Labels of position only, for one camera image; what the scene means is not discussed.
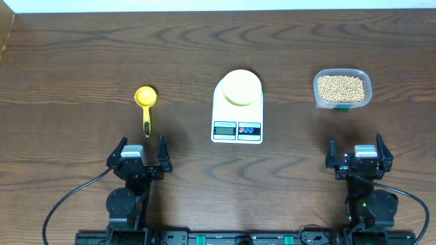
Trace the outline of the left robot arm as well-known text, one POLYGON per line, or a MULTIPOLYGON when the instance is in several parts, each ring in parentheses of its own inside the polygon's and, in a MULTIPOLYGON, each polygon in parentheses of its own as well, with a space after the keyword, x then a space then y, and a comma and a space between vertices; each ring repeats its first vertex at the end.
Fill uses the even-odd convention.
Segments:
POLYGON ((106 200, 110 228, 139 230, 145 227, 151 183, 164 179, 164 174, 173 168, 165 136, 159 139, 157 160, 158 165, 147 165, 144 147, 128 144, 126 137, 110 154, 107 167, 125 182, 124 187, 113 190, 106 200))

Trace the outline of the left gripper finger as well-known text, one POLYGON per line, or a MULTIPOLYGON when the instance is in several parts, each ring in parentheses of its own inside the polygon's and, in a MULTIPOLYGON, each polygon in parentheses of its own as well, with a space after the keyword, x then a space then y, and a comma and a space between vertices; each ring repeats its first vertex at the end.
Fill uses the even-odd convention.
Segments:
POLYGON ((112 151, 112 153, 108 157, 108 163, 120 163, 122 160, 122 150, 124 146, 127 145, 127 138, 122 137, 121 141, 117 145, 117 147, 112 151))
POLYGON ((159 152, 157 155, 157 160, 162 167, 170 166, 170 156, 166 148, 166 137, 164 135, 161 135, 159 139, 159 152))

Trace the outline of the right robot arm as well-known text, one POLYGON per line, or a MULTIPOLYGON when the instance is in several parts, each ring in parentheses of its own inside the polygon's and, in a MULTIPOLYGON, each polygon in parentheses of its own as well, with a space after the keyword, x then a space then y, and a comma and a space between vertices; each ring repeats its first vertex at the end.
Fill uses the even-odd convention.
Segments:
POLYGON ((353 227, 361 230, 383 230, 394 226, 398 197, 375 188, 375 182, 392 168, 393 155, 376 136, 376 145, 356 145, 354 152, 337 158, 336 139, 330 138, 325 164, 334 169, 335 178, 347 183, 344 213, 353 227))

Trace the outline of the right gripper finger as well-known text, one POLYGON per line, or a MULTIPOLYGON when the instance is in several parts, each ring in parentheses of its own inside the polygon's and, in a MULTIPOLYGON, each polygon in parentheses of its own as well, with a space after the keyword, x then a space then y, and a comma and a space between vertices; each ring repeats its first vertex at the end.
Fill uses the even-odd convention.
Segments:
POLYGON ((377 133, 377 155, 379 159, 379 164, 382 169, 391 169, 393 162, 393 155, 389 151, 388 147, 384 144, 381 133, 377 133))
POLYGON ((330 138, 329 149, 326 155, 326 167, 335 167, 337 165, 336 158, 336 139, 335 136, 330 138))

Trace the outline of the yellow measuring scoop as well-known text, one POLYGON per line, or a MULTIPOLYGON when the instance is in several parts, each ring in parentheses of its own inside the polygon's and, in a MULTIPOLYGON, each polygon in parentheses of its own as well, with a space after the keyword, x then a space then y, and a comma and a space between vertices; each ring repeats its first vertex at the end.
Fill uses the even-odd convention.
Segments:
POLYGON ((140 87, 135 95, 135 102, 142 108, 142 128, 145 137, 150 137, 151 134, 151 115, 150 108, 157 102, 157 93, 150 86, 140 87))

